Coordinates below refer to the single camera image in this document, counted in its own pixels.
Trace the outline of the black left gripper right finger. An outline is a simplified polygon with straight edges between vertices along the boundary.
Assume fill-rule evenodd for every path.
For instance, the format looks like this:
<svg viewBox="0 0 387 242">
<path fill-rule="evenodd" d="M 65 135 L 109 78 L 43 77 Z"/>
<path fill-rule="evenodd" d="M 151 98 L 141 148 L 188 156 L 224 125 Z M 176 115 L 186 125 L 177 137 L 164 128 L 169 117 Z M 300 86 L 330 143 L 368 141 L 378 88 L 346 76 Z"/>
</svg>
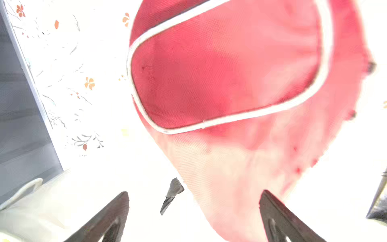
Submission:
<svg viewBox="0 0 387 242">
<path fill-rule="evenodd" d="M 259 205 L 269 242 L 325 242 L 270 191 L 263 190 Z"/>
</svg>

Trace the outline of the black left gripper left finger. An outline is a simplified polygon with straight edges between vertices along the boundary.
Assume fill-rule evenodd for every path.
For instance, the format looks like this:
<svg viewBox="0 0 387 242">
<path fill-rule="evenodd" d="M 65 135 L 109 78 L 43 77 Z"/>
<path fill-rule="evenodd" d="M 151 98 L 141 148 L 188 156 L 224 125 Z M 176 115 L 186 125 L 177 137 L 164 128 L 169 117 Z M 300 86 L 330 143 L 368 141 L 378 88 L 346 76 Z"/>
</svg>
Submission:
<svg viewBox="0 0 387 242">
<path fill-rule="evenodd" d="M 65 242 L 120 242 L 129 203 L 128 193 L 121 192 Z"/>
</svg>

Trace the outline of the maroon paddle case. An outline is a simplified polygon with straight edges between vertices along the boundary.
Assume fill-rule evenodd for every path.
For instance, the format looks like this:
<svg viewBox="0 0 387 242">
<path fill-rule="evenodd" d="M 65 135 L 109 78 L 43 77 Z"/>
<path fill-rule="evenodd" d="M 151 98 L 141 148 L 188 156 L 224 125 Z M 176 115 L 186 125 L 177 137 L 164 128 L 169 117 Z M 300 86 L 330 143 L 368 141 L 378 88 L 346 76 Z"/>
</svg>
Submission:
<svg viewBox="0 0 387 242">
<path fill-rule="evenodd" d="M 264 242 L 259 200 L 282 198 L 355 117 L 370 57 L 354 1 L 329 1 L 329 75 L 286 111 L 183 134 L 177 129 L 295 99 L 321 66 L 314 1 L 229 1 L 136 48 L 129 75 L 140 119 L 211 227 L 229 242 Z"/>
</svg>

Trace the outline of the cream canvas tote bag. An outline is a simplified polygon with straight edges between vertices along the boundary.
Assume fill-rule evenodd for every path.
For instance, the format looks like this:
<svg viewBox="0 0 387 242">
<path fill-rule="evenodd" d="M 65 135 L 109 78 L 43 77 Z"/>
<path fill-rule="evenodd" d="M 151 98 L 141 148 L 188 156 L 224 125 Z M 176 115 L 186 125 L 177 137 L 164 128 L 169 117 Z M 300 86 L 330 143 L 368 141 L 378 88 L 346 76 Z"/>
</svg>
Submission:
<svg viewBox="0 0 387 242">
<path fill-rule="evenodd" d="M 382 179 L 376 191 L 366 219 L 387 225 L 387 171 L 382 173 Z"/>
</svg>

